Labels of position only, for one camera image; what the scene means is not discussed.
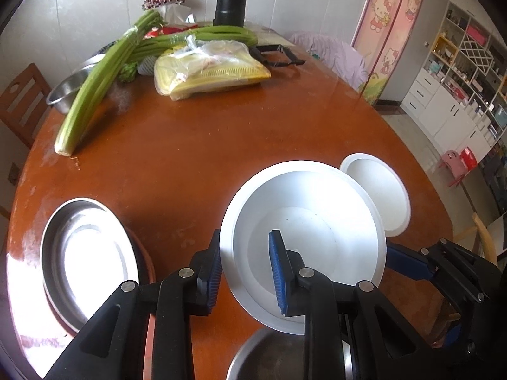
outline white wall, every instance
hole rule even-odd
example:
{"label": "white wall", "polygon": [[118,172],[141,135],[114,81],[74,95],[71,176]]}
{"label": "white wall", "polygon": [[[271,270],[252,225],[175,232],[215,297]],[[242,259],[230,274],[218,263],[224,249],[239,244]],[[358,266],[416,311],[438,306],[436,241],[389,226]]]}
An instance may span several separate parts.
{"label": "white wall", "polygon": [[[247,20],[288,34],[305,30],[351,42],[365,0],[247,0]],[[216,0],[187,0],[197,20],[212,20]],[[143,0],[25,0],[0,36],[0,90],[30,62],[51,86],[121,36]]]}

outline stainless steel plate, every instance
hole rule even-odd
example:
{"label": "stainless steel plate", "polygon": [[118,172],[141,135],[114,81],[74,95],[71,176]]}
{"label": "stainless steel plate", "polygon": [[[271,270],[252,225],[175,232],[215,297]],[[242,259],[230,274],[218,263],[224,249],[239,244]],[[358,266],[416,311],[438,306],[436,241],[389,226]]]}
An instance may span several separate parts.
{"label": "stainless steel plate", "polygon": [[56,209],[42,235],[41,264],[47,297],[75,332],[123,281],[139,282],[125,229],[93,199],[72,199]]}

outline power outlet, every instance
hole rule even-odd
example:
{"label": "power outlet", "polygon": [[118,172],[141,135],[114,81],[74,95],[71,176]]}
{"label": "power outlet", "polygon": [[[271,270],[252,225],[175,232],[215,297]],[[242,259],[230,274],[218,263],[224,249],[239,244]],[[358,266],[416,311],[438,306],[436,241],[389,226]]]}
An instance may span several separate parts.
{"label": "power outlet", "polygon": [[7,176],[7,180],[14,187],[16,187],[18,185],[19,173],[20,173],[19,167],[16,166],[16,163],[12,163],[11,170],[9,170],[9,175]]}

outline red bag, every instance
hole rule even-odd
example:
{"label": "red bag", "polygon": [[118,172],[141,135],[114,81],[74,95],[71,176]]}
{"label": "red bag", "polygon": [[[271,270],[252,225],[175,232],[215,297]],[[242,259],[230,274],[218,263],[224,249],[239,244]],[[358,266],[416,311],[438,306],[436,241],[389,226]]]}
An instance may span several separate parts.
{"label": "red bag", "polygon": [[465,150],[461,152],[460,157],[468,168],[468,171],[472,171],[475,167],[478,166],[477,160],[470,148],[465,147]]}

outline stainless steel bowl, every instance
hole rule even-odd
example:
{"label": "stainless steel bowl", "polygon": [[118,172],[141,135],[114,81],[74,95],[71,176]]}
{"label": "stainless steel bowl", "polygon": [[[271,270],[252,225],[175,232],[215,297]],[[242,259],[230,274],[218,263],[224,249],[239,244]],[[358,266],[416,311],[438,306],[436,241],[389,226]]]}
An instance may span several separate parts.
{"label": "stainless steel bowl", "polygon": [[139,282],[125,229],[93,199],[72,199],[55,210],[42,235],[41,264],[47,298],[75,333],[122,282]]}
{"label": "stainless steel bowl", "polygon": [[47,105],[56,108],[62,114],[68,114],[75,96],[90,75],[97,63],[86,65],[75,73],[65,78],[59,85],[51,90],[46,98]]}
{"label": "stainless steel bowl", "polygon": [[[269,328],[255,332],[239,349],[226,380],[303,380],[304,336]],[[345,379],[352,380],[350,346],[343,341]]]}
{"label": "stainless steel bowl", "polygon": [[82,70],[83,68],[85,68],[86,66],[89,66],[91,64],[97,64],[99,61],[101,61],[106,55],[105,54],[97,54],[97,55],[94,55],[93,57],[90,57],[88,60],[84,61],[83,63],[81,63],[79,65],[79,67],[77,69],[74,70],[74,73],[75,72],[78,72],[79,70]]}

